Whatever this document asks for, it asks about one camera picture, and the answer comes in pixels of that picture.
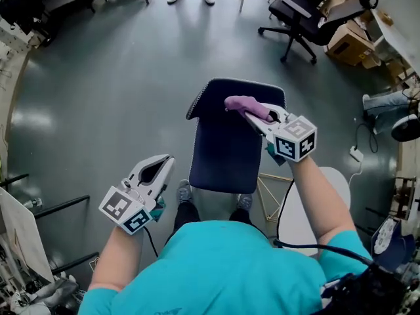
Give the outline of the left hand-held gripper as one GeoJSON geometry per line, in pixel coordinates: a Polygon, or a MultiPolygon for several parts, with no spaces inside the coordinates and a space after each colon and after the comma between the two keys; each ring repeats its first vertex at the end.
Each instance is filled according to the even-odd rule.
{"type": "Polygon", "coordinates": [[[128,178],[118,186],[111,186],[99,211],[129,235],[152,221],[159,221],[166,208],[162,193],[174,168],[175,158],[171,155],[156,155],[140,161],[128,178]]]}

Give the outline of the purple wiping cloth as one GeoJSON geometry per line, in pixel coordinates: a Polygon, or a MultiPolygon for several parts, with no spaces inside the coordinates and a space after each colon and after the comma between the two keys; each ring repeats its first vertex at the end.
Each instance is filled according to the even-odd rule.
{"type": "Polygon", "coordinates": [[[224,105],[227,110],[235,110],[243,117],[248,112],[268,123],[274,122],[270,110],[252,96],[229,96],[224,100],[224,105]]]}

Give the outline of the dark blue chair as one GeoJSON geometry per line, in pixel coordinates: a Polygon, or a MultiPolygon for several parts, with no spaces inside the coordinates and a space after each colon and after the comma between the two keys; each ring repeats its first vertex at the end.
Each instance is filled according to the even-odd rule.
{"type": "Polygon", "coordinates": [[[187,120],[197,120],[189,182],[202,190],[252,194],[263,139],[242,115],[226,109],[229,96],[252,96],[286,107],[284,90],[278,86],[225,77],[208,81],[186,114],[187,120]]]}

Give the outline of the person's right forearm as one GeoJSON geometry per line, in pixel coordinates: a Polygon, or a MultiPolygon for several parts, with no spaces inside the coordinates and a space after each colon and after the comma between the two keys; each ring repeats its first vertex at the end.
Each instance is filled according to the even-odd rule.
{"type": "Polygon", "coordinates": [[[289,162],[310,227],[321,245],[356,227],[345,202],[311,157],[289,162]]]}

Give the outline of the black shoulder bag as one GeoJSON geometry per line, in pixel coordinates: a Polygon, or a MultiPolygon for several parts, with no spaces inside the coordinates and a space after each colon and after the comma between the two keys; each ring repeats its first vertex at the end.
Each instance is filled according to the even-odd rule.
{"type": "Polygon", "coordinates": [[[322,309],[313,315],[396,315],[408,292],[408,285],[395,272],[351,250],[330,245],[320,249],[355,259],[367,265],[363,273],[347,274],[324,287],[322,309]]]}

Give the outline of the black office chair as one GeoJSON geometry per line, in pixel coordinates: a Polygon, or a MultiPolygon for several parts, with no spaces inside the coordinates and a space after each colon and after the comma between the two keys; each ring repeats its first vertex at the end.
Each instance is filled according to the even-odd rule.
{"type": "Polygon", "coordinates": [[[366,11],[375,9],[379,0],[347,0],[332,7],[328,15],[324,15],[313,2],[309,0],[275,0],[268,10],[286,27],[260,27],[258,34],[265,31],[286,34],[289,37],[287,48],[280,58],[287,60],[293,42],[298,42],[310,55],[310,63],[315,65],[317,57],[308,43],[326,46],[340,26],[349,20],[363,15],[366,11]]]}

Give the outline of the person's left grey shoe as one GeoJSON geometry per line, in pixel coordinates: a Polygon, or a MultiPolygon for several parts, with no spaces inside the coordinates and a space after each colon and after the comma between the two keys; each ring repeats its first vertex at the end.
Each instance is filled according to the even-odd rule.
{"type": "Polygon", "coordinates": [[[182,203],[193,203],[192,187],[186,179],[182,179],[177,189],[177,201],[178,204],[182,203]]]}

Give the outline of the person's grey shoe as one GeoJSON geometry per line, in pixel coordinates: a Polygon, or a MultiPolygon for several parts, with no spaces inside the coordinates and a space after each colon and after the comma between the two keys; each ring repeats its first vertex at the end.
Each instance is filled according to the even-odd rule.
{"type": "Polygon", "coordinates": [[[177,201],[178,204],[182,203],[193,203],[192,187],[186,179],[182,179],[177,189],[177,201]]]}
{"type": "Polygon", "coordinates": [[[253,204],[253,197],[251,194],[240,194],[237,197],[236,207],[249,212],[253,204]]]}

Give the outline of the person's right grey shoe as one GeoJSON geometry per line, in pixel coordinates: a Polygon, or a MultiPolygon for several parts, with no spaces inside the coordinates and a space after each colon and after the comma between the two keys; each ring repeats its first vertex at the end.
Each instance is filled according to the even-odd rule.
{"type": "Polygon", "coordinates": [[[236,207],[249,212],[253,204],[253,197],[251,194],[240,194],[237,197],[236,207]]]}

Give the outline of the white round table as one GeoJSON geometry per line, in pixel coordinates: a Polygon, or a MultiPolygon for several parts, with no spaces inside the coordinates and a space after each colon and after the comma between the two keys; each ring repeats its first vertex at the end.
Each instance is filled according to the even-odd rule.
{"type": "MultiPolygon", "coordinates": [[[[350,209],[350,188],[344,175],[332,167],[320,167],[320,169],[350,209]]],[[[278,217],[278,239],[291,245],[316,244],[315,235],[306,217],[294,180],[284,196],[278,217]]]]}

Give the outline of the large cardboard box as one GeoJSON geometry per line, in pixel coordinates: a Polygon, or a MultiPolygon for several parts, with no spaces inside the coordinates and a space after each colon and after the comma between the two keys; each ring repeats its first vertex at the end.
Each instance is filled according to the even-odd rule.
{"type": "Polygon", "coordinates": [[[374,52],[374,44],[355,21],[350,20],[339,26],[324,52],[349,66],[357,66],[374,52]]]}

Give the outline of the white board table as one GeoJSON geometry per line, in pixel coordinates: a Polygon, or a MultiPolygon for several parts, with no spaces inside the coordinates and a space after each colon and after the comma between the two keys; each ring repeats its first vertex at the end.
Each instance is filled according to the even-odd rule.
{"type": "Polygon", "coordinates": [[[0,188],[0,208],[10,249],[25,268],[49,283],[54,282],[33,213],[3,188],[0,188]]]}

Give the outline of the white desk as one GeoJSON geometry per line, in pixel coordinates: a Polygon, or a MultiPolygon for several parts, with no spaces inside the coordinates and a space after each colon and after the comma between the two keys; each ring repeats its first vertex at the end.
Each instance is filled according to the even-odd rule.
{"type": "Polygon", "coordinates": [[[377,9],[372,11],[372,15],[381,31],[381,36],[374,42],[375,50],[386,43],[398,54],[398,58],[403,58],[413,69],[413,73],[409,74],[404,81],[414,74],[420,77],[420,47],[406,39],[394,25],[389,26],[383,22],[377,9]]]}

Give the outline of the coat rack with clothes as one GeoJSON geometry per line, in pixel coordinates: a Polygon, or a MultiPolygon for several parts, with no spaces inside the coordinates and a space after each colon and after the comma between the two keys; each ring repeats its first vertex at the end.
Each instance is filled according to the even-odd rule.
{"type": "Polygon", "coordinates": [[[44,47],[54,39],[55,30],[45,0],[0,0],[0,17],[12,28],[18,26],[26,35],[31,32],[40,35],[44,47]]]}

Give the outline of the tan table leg frame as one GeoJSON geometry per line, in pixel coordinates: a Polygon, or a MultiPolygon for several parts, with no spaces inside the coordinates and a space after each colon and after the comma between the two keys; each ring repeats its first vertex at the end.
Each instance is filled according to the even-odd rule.
{"type": "Polygon", "coordinates": [[[288,184],[291,184],[293,182],[292,178],[288,177],[282,177],[278,175],[271,175],[267,173],[258,173],[257,177],[257,195],[260,200],[260,204],[262,207],[262,211],[264,214],[264,217],[267,222],[276,222],[278,220],[278,217],[280,216],[281,208],[283,207],[284,203],[277,200],[277,198],[274,196],[274,194],[270,191],[268,186],[264,183],[263,179],[269,179],[274,180],[277,182],[286,182],[288,184]],[[274,201],[276,204],[275,210],[273,212],[268,212],[266,209],[266,205],[264,202],[264,196],[263,196],[263,189],[266,191],[266,193],[270,196],[270,198],[274,201]]]}

